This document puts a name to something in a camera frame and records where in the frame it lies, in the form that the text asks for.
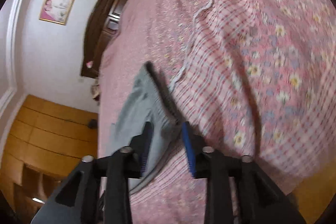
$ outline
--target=pink fabric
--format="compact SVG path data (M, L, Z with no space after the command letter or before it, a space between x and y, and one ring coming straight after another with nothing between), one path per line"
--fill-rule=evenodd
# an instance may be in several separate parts
M330 0L128 0L101 67L99 155L151 60L210 145L291 192L336 154L335 20ZM134 223L203 223L205 181L181 144L131 206Z

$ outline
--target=bed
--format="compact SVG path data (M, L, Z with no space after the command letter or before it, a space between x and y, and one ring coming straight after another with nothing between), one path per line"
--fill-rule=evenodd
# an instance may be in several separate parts
M336 156L335 20L330 0L128 0L100 66L99 156L151 60L209 145L254 156L291 193ZM134 223L203 222L205 181L180 143L169 153L131 196Z

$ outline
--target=gray garment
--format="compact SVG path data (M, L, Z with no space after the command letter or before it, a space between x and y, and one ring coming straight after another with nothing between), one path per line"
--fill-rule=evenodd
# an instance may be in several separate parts
M150 62L145 63L134 79L133 89L111 125L107 155L130 143L142 133L145 122L154 126L147 168L141 179L130 179L130 193L147 185L163 167L168 151L180 136L182 116L179 114L165 85L162 85Z

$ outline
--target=pink bedspread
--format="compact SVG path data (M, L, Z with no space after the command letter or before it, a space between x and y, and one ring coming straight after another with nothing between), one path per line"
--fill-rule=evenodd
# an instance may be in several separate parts
M336 156L335 20L330 0L128 0L100 69L99 155L151 60L210 145L291 192ZM181 145L131 206L134 223L203 223L205 181Z

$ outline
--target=photograph of baby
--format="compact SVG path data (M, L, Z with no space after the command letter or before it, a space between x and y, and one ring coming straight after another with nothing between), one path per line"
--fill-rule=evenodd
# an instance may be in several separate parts
M40 20L65 25L73 2L74 0L44 0Z

